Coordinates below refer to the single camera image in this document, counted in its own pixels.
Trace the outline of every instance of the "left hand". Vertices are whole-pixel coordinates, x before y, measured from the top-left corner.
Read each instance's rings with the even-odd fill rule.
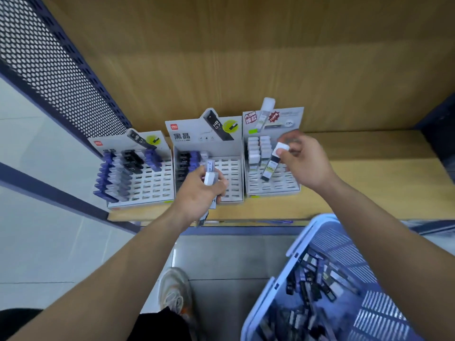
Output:
[[[219,181],[213,185],[205,185],[202,177],[205,175],[206,167],[199,166],[187,175],[175,197],[171,209],[182,215],[188,225],[199,220],[207,212],[215,196],[217,203],[220,203],[221,196],[225,195],[229,182],[221,171],[215,170],[218,172]]]

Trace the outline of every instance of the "wooden panel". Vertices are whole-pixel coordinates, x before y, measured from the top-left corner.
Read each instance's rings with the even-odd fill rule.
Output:
[[[455,87],[455,0],[44,0],[139,131],[305,106],[304,131],[415,125]]]
[[[312,134],[337,174],[399,219],[455,219],[455,185],[419,131]],[[169,205],[113,211],[112,221],[153,220]],[[307,219],[331,213],[312,190],[217,206],[209,220]]]

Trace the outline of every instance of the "plastic basket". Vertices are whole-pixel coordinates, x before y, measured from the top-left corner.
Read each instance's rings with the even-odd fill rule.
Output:
[[[338,340],[423,340],[413,331],[392,299],[382,291],[367,262],[336,216],[322,214],[313,218],[293,242],[286,253],[289,261],[280,275],[276,279],[270,278],[266,284],[243,324],[242,341],[260,340],[257,328],[272,302],[279,304],[280,299],[292,297],[286,298],[286,278],[308,245],[329,256],[360,286],[357,295],[343,294],[333,303],[326,297],[316,302],[327,312],[331,324],[344,323],[343,328],[338,328]]]

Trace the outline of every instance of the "shoe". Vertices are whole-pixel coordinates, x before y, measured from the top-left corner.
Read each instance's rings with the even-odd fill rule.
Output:
[[[160,281],[158,290],[160,309],[168,307],[183,317],[190,328],[191,338],[196,340],[198,325],[193,311],[190,281],[180,268],[169,268]]]

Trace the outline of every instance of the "display box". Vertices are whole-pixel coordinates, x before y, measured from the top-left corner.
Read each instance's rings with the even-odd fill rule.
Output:
[[[260,123],[262,111],[243,112],[243,152],[245,186],[247,197],[276,196],[298,194],[301,190],[291,172],[286,172],[286,165],[280,163],[268,182],[261,179],[268,160],[261,160],[257,170],[250,171],[248,162],[248,138],[270,136],[272,149],[275,148],[278,138],[294,129],[299,129],[304,108],[276,108],[266,111],[267,118],[262,126]]]
[[[107,207],[112,210],[124,209],[133,206],[147,206],[160,203],[171,203],[175,197],[174,169],[172,153],[165,141],[162,131],[136,132],[128,129],[123,135],[112,135],[88,138],[88,141],[101,154],[110,151],[118,156],[122,151],[133,149],[145,160],[146,148],[135,141],[132,135],[139,135],[149,144],[156,147],[155,151],[163,159],[161,171],[155,172],[144,163],[140,174],[132,174],[131,189],[127,201],[108,202]]]
[[[221,203],[243,202],[242,116],[219,117],[213,108],[193,120],[166,121],[174,145],[174,177],[177,192],[184,179],[179,170],[180,154],[189,151],[207,152],[229,181]]]

